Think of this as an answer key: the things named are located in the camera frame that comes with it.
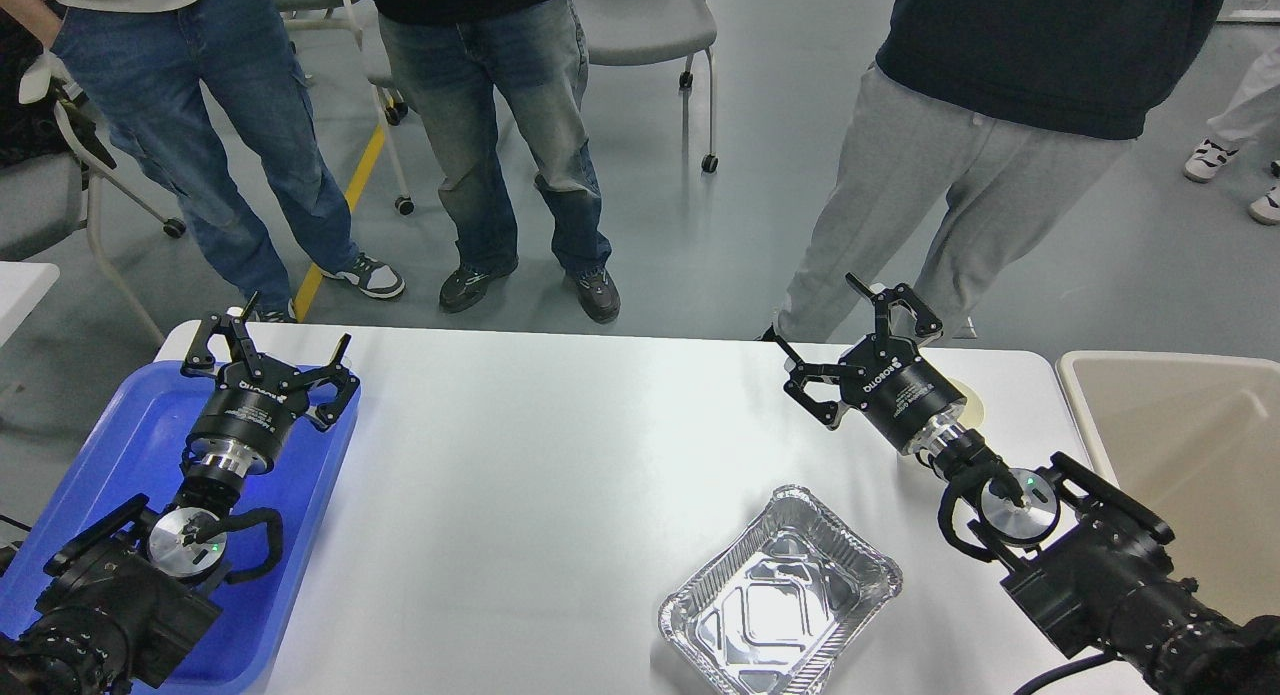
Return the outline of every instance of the foil container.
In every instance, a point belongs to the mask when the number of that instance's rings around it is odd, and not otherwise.
[[[658,628],[723,695],[817,695],[901,589],[892,559],[804,486],[786,485],[663,602]]]

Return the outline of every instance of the chair wheel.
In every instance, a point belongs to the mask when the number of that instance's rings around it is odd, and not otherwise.
[[[164,221],[164,234],[169,236],[174,241],[182,238],[183,233],[187,232],[186,221],[178,220],[178,218],[169,218]]]

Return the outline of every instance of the blue tray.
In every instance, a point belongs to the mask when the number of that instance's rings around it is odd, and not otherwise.
[[[169,504],[182,485],[178,462],[187,434],[211,393],[211,380],[183,378],[178,362],[148,363],[123,381],[0,579],[0,632],[17,637],[36,622],[36,598],[50,582],[42,568],[83,527],[138,493],[151,498],[154,511]],[[316,390],[315,398],[324,399],[325,389]],[[237,695],[257,680],[284,635],[356,426],[358,398],[357,392],[328,433],[297,422],[275,470],[248,477],[234,512],[260,506],[280,511],[283,559],[265,577],[215,590],[212,600],[223,608],[221,617],[164,686],[154,690],[138,682],[134,692]],[[264,529],[232,534],[227,553],[233,570],[261,563]]]

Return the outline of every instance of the robotic arm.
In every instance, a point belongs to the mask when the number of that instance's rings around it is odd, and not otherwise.
[[[925,343],[941,335],[941,321],[909,285],[870,291],[852,275],[846,280],[872,300],[876,332],[837,363],[806,363],[776,338],[790,358],[783,390],[831,430],[850,408],[864,413],[900,454],[946,481],[938,527],[947,544],[1000,562],[1009,571],[1005,591],[1064,655],[1102,650],[1033,680],[1018,695],[1119,658],[1161,695],[1280,692],[1280,617],[1240,627],[1199,603],[1194,580],[1169,577],[1169,525],[1068,454],[1055,453],[1048,467],[1034,471],[1010,468],[977,430],[960,425],[960,390],[925,362],[914,339],[890,332],[892,308],[914,315],[915,335]],[[840,401],[814,401],[805,393],[809,381],[837,385]],[[960,500],[977,513],[969,522],[977,544],[952,526]],[[1076,525],[1042,547],[1064,503]]]
[[[255,305],[241,316],[206,316],[182,363],[182,375],[211,378],[215,389],[187,436],[173,503],[157,513],[133,495],[45,564],[54,581],[36,602],[42,617],[17,640],[0,635],[0,692],[125,695],[134,678],[159,687],[221,613],[210,594],[279,563],[280,513],[232,509],[248,476],[275,467],[294,422],[328,430],[360,381],[342,363],[349,335],[310,371],[259,353],[244,326]],[[215,337],[230,351],[220,367],[209,352]],[[312,403],[311,390],[326,384],[337,395]],[[232,571],[227,534],[256,525],[266,525],[268,558]]]

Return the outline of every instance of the blue jeans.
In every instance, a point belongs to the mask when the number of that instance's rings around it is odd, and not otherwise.
[[[580,111],[588,63],[573,4],[549,0],[445,28],[380,22],[396,86],[444,170],[440,204],[457,225],[462,266],[488,274],[516,260],[497,86],[538,163],[534,184],[556,218],[552,252],[570,275],[604,270],[612,247],[599,232],[600,186]]]
[[[294,238],[330,273],[357,256],[351,211],[316,147],[311,101],[271,0],[200,0],[174,12],[72,8],[52,51],[110,122],[111,143],[178,197],[205,259],[261,308],[284,308],[288,271],[241,197],[200,83],[230,118]]]

